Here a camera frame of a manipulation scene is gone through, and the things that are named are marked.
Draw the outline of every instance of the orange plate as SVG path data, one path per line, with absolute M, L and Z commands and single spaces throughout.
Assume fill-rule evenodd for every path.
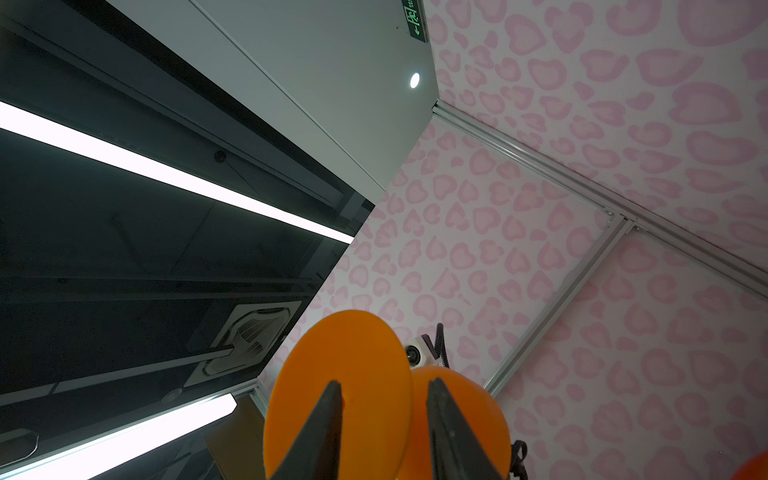
M 413 374 L 413 416 L 406 456 L 402 460 L 399 480 L 429 480 L 432 478 L 432 457 L 427 422 L 427 393 L 429 383 L 440 377 L 475 433 L 488 459 L 502 476 L 509 476 L 512 450 L 509 429 L 502 409 L 480 385 L 461 373 L 441 366 L 423 366 Z
M 277 470 L 331 380 L 341 383 L 344 399 L 339 480 L 393 480 L 410 429 L 411 371 L 392 329 L 358 310 L 321 320 L 288 355 L 264 424 L 266 476 Z

